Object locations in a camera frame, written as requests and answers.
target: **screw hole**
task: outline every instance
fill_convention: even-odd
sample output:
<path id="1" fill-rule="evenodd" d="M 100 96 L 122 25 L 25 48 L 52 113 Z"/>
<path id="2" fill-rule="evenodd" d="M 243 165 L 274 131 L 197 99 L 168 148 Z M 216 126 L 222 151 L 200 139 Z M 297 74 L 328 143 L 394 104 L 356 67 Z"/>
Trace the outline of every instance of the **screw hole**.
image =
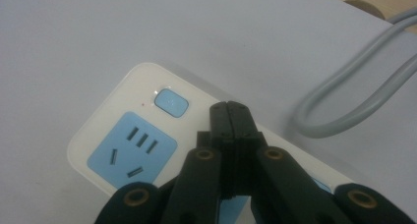
<path id="1" fill-rule="evenodd" d="M 275 148 L 269 148 L 265 151 L 265 156 L 273 160 L 278 160 L 281 159 L 284 155 L 281 151 L 276 150 Z"/>
<path id="2" fill-rule="evenodd" d="M 145 189 L 138 188 L 125 194 L 123 201 L 128 206 L 139 206 L 146 203 L 149 199 L 149 192 Z"/>
<path id="3" fill-rule="evenodd" d="M 210 150 L 200 150 L 196 153 L 196 156 L 202 160 L 209 160 L 214 157 L 214 153 L 212 153 Z"/>
<path id="4" fill-rule="evenodd" d="M 356 205 L 364 208 L 375 208 L 378 205 L 377 201 L 372 196 L 358 190 L 350 191 L 347 193 L 347 196 Z"/>

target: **power cord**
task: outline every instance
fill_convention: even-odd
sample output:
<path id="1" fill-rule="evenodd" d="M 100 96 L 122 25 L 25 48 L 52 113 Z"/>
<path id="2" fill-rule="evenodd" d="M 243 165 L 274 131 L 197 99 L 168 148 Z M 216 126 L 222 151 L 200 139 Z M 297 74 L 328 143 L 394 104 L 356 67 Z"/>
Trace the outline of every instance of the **power cord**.
<path id="1" fill-rule="evenodd" d="M 395 71 L 368 99 L 344 116 L 321 125 L 307 122 L 312 110 L 336 87 L 351 77 L 389 39 L 404 29 L 417 25 L 417 7 L 387 20 L 393 26 L 373 40 L 364 51 L 350 60 L 340 71 L 310 92 L 298 105 L 294 123 L 301 134 L 309 138 L 327 138 L 344 132 L 375 113 L 390 97 L 417 72 L 417 54 Z"/>

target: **blue switch button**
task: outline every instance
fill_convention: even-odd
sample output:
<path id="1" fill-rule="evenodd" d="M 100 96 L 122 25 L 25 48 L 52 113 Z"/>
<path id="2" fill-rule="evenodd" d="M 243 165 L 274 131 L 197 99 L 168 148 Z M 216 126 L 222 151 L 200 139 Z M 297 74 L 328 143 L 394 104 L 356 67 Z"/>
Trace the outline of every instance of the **blue switch button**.
<path id="1" fill-rule="evenodd" d="M 163 89 L 155 99 L 155 105 L 172 117 L 181 117 L 188 108 L 188 101 L 170 89 Z"/>

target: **white table surface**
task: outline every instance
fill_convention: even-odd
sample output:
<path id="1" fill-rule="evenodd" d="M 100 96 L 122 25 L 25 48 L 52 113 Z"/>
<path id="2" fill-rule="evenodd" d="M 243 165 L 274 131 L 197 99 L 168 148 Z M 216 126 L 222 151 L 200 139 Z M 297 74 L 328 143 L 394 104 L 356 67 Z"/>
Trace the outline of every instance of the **white table surface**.
<path id="1" fill-rule="evenodd" d="M 338 0 L 0 0 L 0 223 L 92 223 L 108 200 L 68 142 L 128 71 L 155 62 L 255 119 L 417 220 L 417 78 L 341 135 L 310 140 L 296 103 L 389 24 Z M 370 95 L 417 50 L 403 33 L 312 117 Z"/>

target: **power strip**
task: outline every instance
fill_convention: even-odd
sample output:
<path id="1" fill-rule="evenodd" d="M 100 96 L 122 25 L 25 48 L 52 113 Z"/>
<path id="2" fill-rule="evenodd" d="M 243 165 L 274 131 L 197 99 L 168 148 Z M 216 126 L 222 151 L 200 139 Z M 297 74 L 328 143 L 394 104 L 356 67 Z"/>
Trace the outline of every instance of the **power strip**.
<path id="1" fill-rule="evenodd" d="M 112 196 L 132 182 L 165 184 L 180 172 L 197 132 L 209 131 L 218 100 L 153 63 L 135 67 L 72 138 L 71 165 Z M 324 190 L 352 183 L 261 125 L 269 145 L 287 150 Z M 224 201 L 219 223 L 255 223 L 247 197 Z"/>

